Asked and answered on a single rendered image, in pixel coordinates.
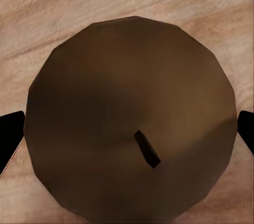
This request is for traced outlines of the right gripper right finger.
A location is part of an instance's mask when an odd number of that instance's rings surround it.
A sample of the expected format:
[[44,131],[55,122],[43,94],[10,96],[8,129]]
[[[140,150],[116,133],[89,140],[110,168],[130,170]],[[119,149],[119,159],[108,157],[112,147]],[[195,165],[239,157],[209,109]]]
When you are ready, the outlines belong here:
[[240,112],[238,133],[254,154],[254,113],[244,110]]

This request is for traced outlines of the pillar candle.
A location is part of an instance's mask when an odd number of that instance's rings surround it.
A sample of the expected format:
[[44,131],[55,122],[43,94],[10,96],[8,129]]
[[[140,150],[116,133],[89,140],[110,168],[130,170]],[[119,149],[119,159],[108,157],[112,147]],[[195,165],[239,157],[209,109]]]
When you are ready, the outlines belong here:
[[93,224],[158,224],[203,200],[229,165],[234,89],[174,24],[92,23],[55,47],[29,87],[34,174]]

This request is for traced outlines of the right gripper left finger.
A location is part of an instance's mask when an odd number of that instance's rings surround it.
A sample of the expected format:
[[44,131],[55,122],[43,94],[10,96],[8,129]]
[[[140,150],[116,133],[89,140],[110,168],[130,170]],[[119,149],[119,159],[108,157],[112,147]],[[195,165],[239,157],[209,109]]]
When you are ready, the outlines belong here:
[[23,111],[0,117],[0,174],[24,137]]

